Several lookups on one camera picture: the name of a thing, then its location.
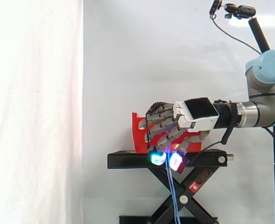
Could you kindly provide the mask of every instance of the white wall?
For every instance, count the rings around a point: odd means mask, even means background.
[[[275,15],[275,0],[235,0]],[[151,215],[168,191],[150,172],[107,170],[106,155],[133,149],[131,112],[156,101],[207,96],[247,99],[245,63],[257,54],[210,21],[212,0],[88,0],[84,20],[83,165],[86,224],[117,224],[118,215]],[[256,46],[250,28],[217,22]],[[275,28],[264,28],[275,48]],[[205,144],[224,130],[213,131]],[[235,161],[220,169],[196,199],[222,224],[274,222],[272,140],[262,129],[234,130]]]

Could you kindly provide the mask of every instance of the warning label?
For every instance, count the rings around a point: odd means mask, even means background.
[[[210,178],[212,172],[209,169],[205,169],[197,178],[196,180],[189,186],[189,189],[196,193],[203,184]]]

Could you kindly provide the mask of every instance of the black base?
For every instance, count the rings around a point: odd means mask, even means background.
[[[145,224],[148,219],[149,217],[145,216],[120,216],[120,224]],[[180,219],[181,224],[201,224],[196,218],[193,217],[180,217]]]
[[[182,167],[192,167],[192,171],[178,182],[175,179],[175,194],[178,210],[186,208],[194,217],[181,217],[183,224],[219,224],[193,197],[220,167],[227,166],[225,151],[211,149],[198,153],[188,153],[183,158]],[[169,181],[165,166],[156,166],[147,154],[119,151],[107,156],[108,169],[147,168],[169,191]],[[151,217],[120,216],[119,224],[174,224],[174,206],[170,195]]]

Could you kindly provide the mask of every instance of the robotic hand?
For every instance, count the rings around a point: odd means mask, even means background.
[[[189,128],[186,125],[186,118],[184,109],[180,102],[175,104],[157,102],[152,105],[146,114],[146,118],[139,123],[139,128],[147,128],[153,125],[148,133],[145,135],[145,141],[151,141],[156,135],[167,132],[165,136],[159,139],[156,147],[150,147],[149,151],[157,151],[163,153],[165,148],[175,139],[180,138]],[[192,131],[198,132],[195,129],[196,122],[191,124]],[[184,138],[181,147],[178,149],[180,153],[187,154],[188,145],[192,142],[202,142],[210,131],[199,131],[200,135],[190,136]]]

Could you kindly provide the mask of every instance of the bolt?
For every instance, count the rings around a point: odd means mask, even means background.
[[[220,163],[224,163],[225,161],[226,161],[226,159],[225,159],[224,156],[220,156],[220,157],[218,158],[218,162],[220,162]]]
[[[180,197],[180,202],[181,202],[182,204],[187,204],[187,202],[188,202],[188,197],[185,196],[185,195],[182,195],[182,196]]]

